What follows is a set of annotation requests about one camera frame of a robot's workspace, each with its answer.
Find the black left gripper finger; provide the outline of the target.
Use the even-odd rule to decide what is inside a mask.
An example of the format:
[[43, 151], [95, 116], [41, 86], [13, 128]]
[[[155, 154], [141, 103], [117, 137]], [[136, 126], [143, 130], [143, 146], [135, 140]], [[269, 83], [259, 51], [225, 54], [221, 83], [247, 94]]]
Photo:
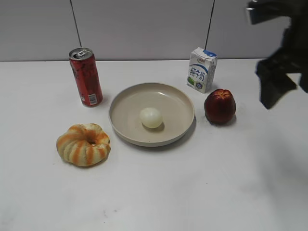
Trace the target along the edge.
[[286, 66], [265, 59], [257, 64], [259, 77], [259, 100], [266, 109], [271, 109], [286, 93], [296, 90], [297, 85], [288, 77]]

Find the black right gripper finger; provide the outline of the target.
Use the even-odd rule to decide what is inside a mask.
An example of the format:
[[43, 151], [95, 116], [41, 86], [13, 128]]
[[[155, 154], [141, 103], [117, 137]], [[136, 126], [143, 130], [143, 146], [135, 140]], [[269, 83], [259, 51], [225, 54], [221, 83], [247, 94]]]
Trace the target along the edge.
[[307, 72], [301, 74], [301, 77], [299, 80], [299, 86], [305, 93], [308, 93], [308, 73]]

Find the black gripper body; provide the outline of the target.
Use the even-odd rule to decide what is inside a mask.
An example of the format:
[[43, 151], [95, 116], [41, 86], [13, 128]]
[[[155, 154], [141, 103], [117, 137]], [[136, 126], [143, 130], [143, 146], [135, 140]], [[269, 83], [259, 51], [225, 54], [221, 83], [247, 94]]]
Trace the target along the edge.
[[257, 64], [258, 75], [272, 72], [308, 73], [308, 2], [306, 0], [251, 0], [247, 4], [251, 24], [288, 17], [278, 50]]

